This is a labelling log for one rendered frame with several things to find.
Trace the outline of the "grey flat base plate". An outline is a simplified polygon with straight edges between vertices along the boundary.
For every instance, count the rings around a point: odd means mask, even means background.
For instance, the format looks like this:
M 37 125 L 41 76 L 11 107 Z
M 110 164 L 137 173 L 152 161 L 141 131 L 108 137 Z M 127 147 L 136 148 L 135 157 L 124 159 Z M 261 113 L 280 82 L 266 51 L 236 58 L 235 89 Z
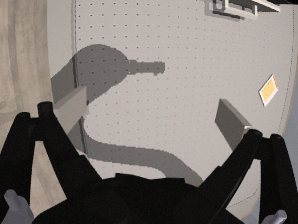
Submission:
M 225 13 L 222 0 L 74 0 L 78 86 L 88 161 L 115 173 L 193 186 L 233 152 L 215 124 L 227 99 L 253 129 L 278 134 L 289 86 L 294 6 Z M 278 91 L 263 106 L 260 88 Z

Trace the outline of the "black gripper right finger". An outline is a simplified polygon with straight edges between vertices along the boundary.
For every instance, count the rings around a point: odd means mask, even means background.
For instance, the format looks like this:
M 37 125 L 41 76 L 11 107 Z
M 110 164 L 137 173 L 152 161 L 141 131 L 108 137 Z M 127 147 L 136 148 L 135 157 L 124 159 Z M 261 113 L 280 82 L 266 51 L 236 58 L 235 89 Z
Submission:
M 169 224 L 211 224 L 254 159 L 261 160 L 259 224 L 298 224 L 298 191 L 283 137 L 262 137 L 227 99 L 219 99 L 215 123 L 233 152 L 175 207 Z

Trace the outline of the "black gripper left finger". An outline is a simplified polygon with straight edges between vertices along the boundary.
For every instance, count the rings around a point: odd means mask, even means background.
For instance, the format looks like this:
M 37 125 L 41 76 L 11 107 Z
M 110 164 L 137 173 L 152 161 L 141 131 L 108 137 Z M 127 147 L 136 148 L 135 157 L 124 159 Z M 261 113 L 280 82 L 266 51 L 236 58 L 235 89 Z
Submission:
M 16 115 L 0 153 L 0 224 L 34 220 L 30 190 L 35 141 L 43 141 L 66 198 L 75 196 L 91 224 L 128 224 L 125 201 L 67 136 L 87 111 L 86 86 L 78 86 L 54 105 L 40 102 L 37 108 L 39 117 L 31 118 L 29 112 Z

